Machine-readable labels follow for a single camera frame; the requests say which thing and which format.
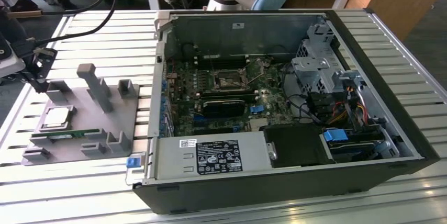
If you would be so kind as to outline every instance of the blue latch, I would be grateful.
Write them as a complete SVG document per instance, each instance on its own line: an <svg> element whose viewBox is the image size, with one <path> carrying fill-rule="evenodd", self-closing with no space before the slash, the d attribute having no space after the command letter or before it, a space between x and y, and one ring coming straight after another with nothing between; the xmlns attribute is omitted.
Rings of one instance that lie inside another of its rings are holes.
<svg viewBox="0 0 447 224"><path fill-rule="evenodd" d="M346 141L348 136L342 129L328 129L322 133L324 139L326 142L329 141Z"/></svg>
<svg viewBox="0 0 447 224"><path fill-rule="evenodd" d="M126 158L126 162L125 162L125 167L126 168L138 168L138 167L141 167L141 158L128 157Z"/></svg>
<svg viewBox="0 0 447 224"><path fill-rule="evenodd" d="M262 111L264 111L264 106L262 105L249 107L249 112L250 113L261 113Z"/></svg>

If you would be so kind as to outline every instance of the power supply label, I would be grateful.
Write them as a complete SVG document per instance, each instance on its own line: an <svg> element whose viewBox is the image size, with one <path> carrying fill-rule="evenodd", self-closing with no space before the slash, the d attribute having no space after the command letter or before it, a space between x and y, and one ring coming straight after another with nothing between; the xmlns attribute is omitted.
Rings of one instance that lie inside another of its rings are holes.
<svg viewBox="0 0 447 224"><path fill-rule="evenodd" d="M200 175L242 170L237 140L196 143L196 154Z"/></svg>

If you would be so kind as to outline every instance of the green circuit board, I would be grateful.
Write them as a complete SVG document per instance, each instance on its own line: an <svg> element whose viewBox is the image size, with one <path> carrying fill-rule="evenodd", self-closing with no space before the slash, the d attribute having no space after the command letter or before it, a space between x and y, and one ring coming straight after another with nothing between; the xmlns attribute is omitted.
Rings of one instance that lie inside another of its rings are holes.
<svg viewBox="0 0 447 224"><path fill-rule="evenodd" d="M268 125L293 122L280 87L282 67L284 63L270 64L266 58L260 57L249 58L249 63L242 69L197 70L190 63L169 64L168 83L174 136L253 131L249 124L253 119L264 119L262 122L265 121ZM256 101L245 104L241 116L202 117L200 114L202 100L196 96L197 93L225 94L228 91L245 89L256 92ZM260 105L262 111L250 113L249 108Z"/></svg>

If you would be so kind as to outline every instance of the floor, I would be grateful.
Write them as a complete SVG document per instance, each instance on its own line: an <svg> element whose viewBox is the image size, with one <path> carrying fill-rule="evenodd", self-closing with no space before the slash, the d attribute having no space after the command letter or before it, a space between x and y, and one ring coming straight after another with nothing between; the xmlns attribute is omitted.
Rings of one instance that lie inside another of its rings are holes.
<svg viewBox="0 0 447 224"><path fill-rule="evenodd" d="M38 7L48 11L58 10L57 6L46 5L42 0L33 0ZM78 6L86 6L94 0L72 0ZM97 9L108 9L109 5L102 3ZM118 0L118 9L146 9L145 0ZM24 19L21 24L29 36L42 39L52 36L60 16ZM429 73L437 79L443 87L447 87L447 0L437 0L433 9L428 11L424 18L413 28L404 40L404 45L423 63ZM22 83L4 82L0 86L0 125L8 115L16 97L20 93Z"/></svg>

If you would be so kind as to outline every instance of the aluminum table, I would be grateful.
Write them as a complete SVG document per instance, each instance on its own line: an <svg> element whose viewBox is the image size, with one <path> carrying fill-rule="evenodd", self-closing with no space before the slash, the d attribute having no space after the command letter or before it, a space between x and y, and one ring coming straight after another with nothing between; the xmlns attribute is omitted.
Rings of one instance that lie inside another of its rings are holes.
<svg viewBox="0 0 447 224"><path fill-rule="evenodd" d="M25 85L0 129L0 223L433 223L447 221L447 94L381 21L362 10L337 14L365 50L441 160L368 192L270 204L156 215L125 184L125 158L21 166L21 153L46 96ZM53 36L86 31L106 11L64 17ZM80 63L93 63L109 85L141 85L133 152L146 145L154 63L154 11L116 11L93 35L50 45L58 50L48 79L85 86ZM341 50L350 68L352 61ZM140 176L137 171L130 176Z"/></svg>

